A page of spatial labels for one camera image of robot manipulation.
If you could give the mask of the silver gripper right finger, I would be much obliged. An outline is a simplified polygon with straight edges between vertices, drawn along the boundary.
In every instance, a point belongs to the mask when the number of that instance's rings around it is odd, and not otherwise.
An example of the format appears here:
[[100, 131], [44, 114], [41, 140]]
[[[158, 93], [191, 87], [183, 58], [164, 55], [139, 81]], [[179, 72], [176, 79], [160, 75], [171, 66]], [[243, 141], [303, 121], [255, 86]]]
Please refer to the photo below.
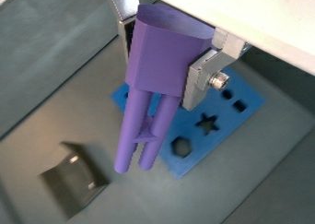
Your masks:
[[216, 28], [210, 48], [190, 64], [182, 107], [192, 111], [206, 98], [210, 88], [222, 90], [230, 76], [222, 70], [231, 65], [248, 50], [248, 43], [231, 33]]

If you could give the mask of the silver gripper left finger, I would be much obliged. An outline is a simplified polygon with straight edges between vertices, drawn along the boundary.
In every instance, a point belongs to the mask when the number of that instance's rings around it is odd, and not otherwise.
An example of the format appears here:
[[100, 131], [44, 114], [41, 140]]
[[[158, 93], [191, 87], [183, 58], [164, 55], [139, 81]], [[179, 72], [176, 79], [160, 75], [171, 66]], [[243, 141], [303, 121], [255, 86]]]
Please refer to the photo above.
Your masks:
[[122, 38], [126, 59], [130, 59], [134, 24], [139, 0], [108, 0], [118, 19], [118, 35]]

